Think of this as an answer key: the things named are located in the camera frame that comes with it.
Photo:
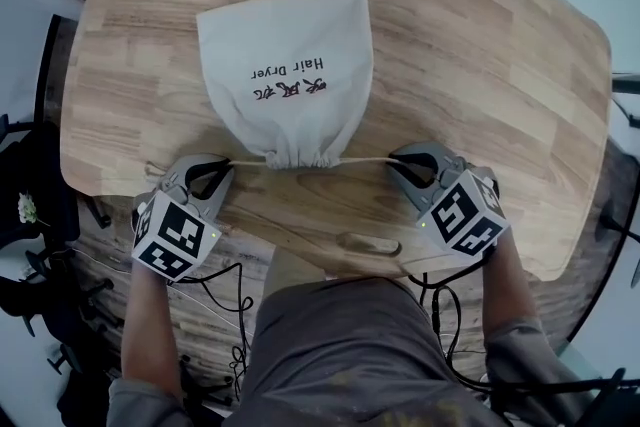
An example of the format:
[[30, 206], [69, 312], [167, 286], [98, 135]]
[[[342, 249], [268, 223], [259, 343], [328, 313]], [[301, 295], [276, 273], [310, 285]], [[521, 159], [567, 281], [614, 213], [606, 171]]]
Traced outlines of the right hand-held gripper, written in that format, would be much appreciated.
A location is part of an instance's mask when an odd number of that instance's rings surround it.
[[446, 253], [476, 257], [510, 227], [497, 177], [442, 143], [412, 143], [389, 154], [390, 177], [421, 214], [420, 233]]

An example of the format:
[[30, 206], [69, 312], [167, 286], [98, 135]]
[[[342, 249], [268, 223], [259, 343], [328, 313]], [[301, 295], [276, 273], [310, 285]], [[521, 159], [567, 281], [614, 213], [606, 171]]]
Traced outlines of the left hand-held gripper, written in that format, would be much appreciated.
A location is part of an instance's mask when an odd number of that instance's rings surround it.
[[[189, 190], [204, 178], [200, 192]], [[171, 282], [197, 270], [222, 237], [216, 219], [233, 178], [226, 157], [180, 157], [151, 193], [138, 198], [132, 258]]]

